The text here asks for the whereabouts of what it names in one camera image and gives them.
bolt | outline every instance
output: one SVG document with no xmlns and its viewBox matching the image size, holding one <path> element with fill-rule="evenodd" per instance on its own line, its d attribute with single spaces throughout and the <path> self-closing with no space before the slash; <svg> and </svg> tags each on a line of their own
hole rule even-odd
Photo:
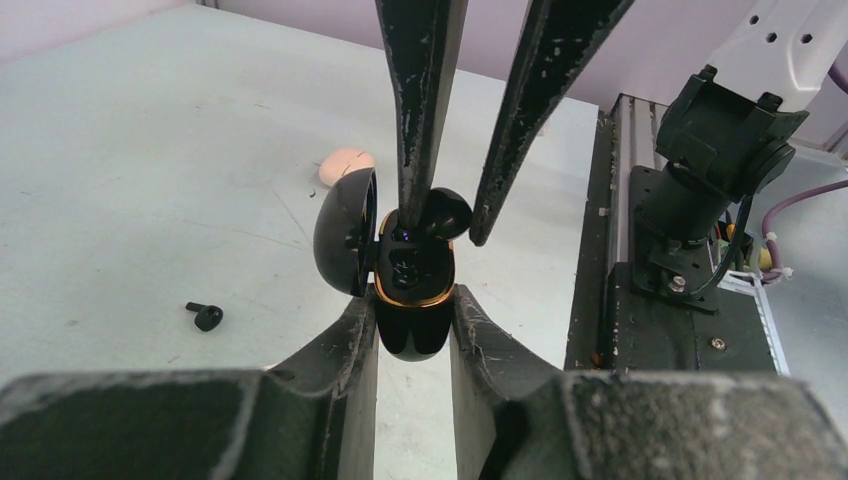
<svg viewBox="0 0 848 480">
<path fill-rule="evenodd" d="M 208 332 L 217 327 L 221 320 L 224 319 L 224 311 L 215 305 L 201 305 L 199 303 L 188 302 L 186 310 L 189 312 L 197 312 L 194 317 L 194 324 L 200 330 Z"/>
<path fill-rule="evenodd" d="M 718 350 L 719 352 L 727 350 L 727 344 L 724 343 L 724 340 L 720 338 L 714 338 L 710 340 L 710 345 L 712 345 L 712 347 Z"/>
<path fill-rule="evenodd" d="M 674 293 L 683 293 L 683 287 L 686 286 L 686 279 L 680 275 L 675 275 L 668 284 L 668 288 Z"/>
</svg>

cable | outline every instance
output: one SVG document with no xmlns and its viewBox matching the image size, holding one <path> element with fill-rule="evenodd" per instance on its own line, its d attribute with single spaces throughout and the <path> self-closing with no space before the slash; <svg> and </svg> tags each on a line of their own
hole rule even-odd
<svg viewBox="0 0 848 480">
<path fill-rule="evenodd" d="M 790 207 L 800 202 L 801 200 L 806 200 L 808 198 L 812 198 L 823 193 L 832 192 L 834 190 L 839 190 L 840 188 L 845 187 L 848 187 L 848 180 L 842 180 L 841 182 L 831 183 L 830 185 L 823 185 L 821 187 L 816 187 L 805 192 L 801 192 L 798 195 L 789 197 L 786 200 L 771 207 L 771 210 L 769 210 L 766 213 L 766 216 L 763 217 L 762 232 L 763 239 L 766 242 L 766 248 L 768 248 L 769 254 L 771 255 L 772 271 L 763 273 L 763 283 L 773 282 L 783 275 L 783 261 L 780 258 L 780 250 L 777 248 L 777 242 L 775 242 L 776 237 L 774 235 L 774 231 L 772 231 L 771 229 L 771 224 L 774 221 L 774 217 L 777 216 L 778 213 L 780 213 L 787 207 Z"/>
<path fill-rule="evenodd" d="M 753 206 L 753 204 L 754 197 L 752 196 L 742 199 L 742 203 L 739 204 L 739 213 L 736 215 L 736 232 L 745 232 L 745 226 L 748 224 L 748 217 L 751 215 L 751 206 Z M 744 239 L 745 235 L 734 235 L 733 238 L 730 239 L 730 245 L 724 253 L 724 258 L 721 259 L 721 263 L 718 264 L 718 268 L 716 268 L 715 272 L 713 272 L 713 276 L 710 277 L 706 283 L 689 292 L 671 292 L 672 295 L 682 298 L 697 298 L 704 292 L 715 288 L 716 285 L 721 282 L 721 279 L 724 278 L 724 274 L 727 273 L 727 270 L 730 268 L 730 264 L 733 263 L 736 258 L 736 254 L 740 251 L 742 241 Z"/>
<path fill-rule="evenodd" d="M 839 69 L 836 62 L 833 62 L 830 66 L 830 70 L 827 71 L 827 76 L 833 80 L 833 83 L 835 83 L 840 90 L 842 90 L 845 94 L 848 94 L 848 77 L 846 77 L 842 70 Z"/>
</svg>

pink object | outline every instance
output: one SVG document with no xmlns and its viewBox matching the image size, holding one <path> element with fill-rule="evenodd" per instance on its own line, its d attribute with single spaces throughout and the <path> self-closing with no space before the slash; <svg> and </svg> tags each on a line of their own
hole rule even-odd
<svg viewBox="0 0 848 480">
<path fill-rule="evenodd" d="M 373 168 L 374 157 L 361 148 L 347 147 L 331 153 L 318 168 L 318 178 L 332 187 L 340 178 L 363 168 Z"/>
</svg>

open lid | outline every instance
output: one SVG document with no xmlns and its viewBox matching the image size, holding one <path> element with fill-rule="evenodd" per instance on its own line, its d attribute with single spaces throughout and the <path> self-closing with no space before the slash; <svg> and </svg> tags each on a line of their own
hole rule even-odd
<svg viewBox="0 0 848 480">
<path fill-rule="evenodd" d="M 324 280 L 348 295 L 365 295 L 377 218 L 373 168 L 351 172 L 324 199 L 313 235 L 315 264 Z"/>
</svg>

pink wall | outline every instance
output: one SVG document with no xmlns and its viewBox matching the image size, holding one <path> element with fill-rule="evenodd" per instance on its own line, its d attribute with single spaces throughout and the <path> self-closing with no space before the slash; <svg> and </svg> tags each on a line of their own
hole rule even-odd
<svg viewBox="0 0 848 480">
<path fill-rule="evenodd" d="M 0 0 L 0 64 L 194 0 Z"/>
<path fill-rule="evenodd" d="M 636 0 L 569 96 L 609 110 L 619 92 L 662 103 L 736 28 L 755 0 Z M 221 9 L 381 47 L 374 0 L 218 0 Z M 506 78 L 527 0 L 469 0 L 459 66 Z M 798 137 L 822 144 L 846 121 L 848 97 L 827 82 Z"/>
</svg>

